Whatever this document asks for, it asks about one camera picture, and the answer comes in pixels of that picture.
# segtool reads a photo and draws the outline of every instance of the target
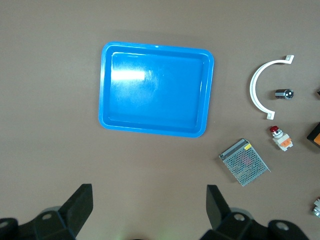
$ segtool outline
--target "black and orange object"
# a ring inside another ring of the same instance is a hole
[[[320,148],[320,122],[306,138]]]

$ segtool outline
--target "orange surface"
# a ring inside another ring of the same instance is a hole
[[[284,147],[284,148],[286,148],[286,147],[288,147],[290,144],[291,144],[291,138],[288,138],[287,140],[285,140],[285,141],[283,141],[283,142],[281,143],[281,146]]]
[[[320,145],[320,133],[318,134],[318,136],[316,136],[316,138],[313,140],[316,144]]]

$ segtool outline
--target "blue plastic tray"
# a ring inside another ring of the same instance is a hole
[[[213,69],[207,50],[109,42],[101,56],[99,121],[111,130],[199,137]]]

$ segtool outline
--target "tray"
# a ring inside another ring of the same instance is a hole
[[[109,130],[199,137],[213,70],[204,49],[109,42],[101,55],[99,122]]]

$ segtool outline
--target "yellow label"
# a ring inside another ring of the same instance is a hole
[[[249,148],[251,148],[251,144],[249,143],[247,146],[244,147],[244,150],[248,150]]]

